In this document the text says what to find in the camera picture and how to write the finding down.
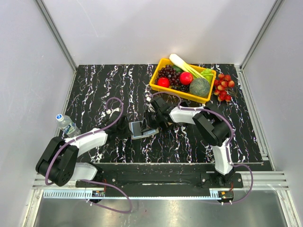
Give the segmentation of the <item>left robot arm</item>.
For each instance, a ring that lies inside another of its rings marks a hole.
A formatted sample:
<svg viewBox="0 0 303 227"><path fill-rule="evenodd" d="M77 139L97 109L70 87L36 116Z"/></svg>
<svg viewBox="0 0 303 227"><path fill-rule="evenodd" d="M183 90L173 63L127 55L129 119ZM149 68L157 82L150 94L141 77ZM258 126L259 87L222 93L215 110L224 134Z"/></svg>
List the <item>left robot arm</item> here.
<svg viewBox="0 0 303 227"><path fill-rule="evenodd" d="M64 186L70 180L86 180L97 187L103 180L102 168L93 163L78 163L77 158L116 139L129 138L131 134L127 117L121 111L114 111L101 128L73 138L52 138L36 165L36 172L45 177L46 185Z"/></svg>

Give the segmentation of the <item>beige leather card holder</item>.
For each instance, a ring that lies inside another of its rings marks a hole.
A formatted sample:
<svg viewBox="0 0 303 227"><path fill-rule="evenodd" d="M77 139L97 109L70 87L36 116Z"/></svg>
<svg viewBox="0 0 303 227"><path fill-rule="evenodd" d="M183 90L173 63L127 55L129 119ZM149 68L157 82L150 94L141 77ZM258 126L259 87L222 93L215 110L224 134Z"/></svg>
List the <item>beige leather card holder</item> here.
<svg viewBox="0 0 303 227"><path fill-rule="evenodd" d="M143 138L153 136L153 135L156 135L157 133L159 133L159 129L152 128L151 131L148 132L147 134L142 134L141 133L141 123L142 123L142 121L129 123L129 128L132 133L132 135L131 135L132 140L143 139Z"/></svg>

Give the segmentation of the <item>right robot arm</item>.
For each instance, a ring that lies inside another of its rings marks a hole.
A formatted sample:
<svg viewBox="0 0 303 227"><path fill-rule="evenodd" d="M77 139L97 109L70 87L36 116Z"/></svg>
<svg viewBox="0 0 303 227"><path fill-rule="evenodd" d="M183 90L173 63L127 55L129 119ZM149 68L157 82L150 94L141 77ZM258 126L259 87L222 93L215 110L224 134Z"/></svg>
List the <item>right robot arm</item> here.
<svg viewBox="0 0 303 227"><path fill-rule="evenodd" d="M185 107L181 101L177 105L168 104L160 96L148 98L149 109L144 113L139 132L168 128L174 123L195 125L204 141L211 146L215 159L216 183L226 187L232 182L232 158L230 142L233 138L231 124L221 114L210 107Z"/></svg>

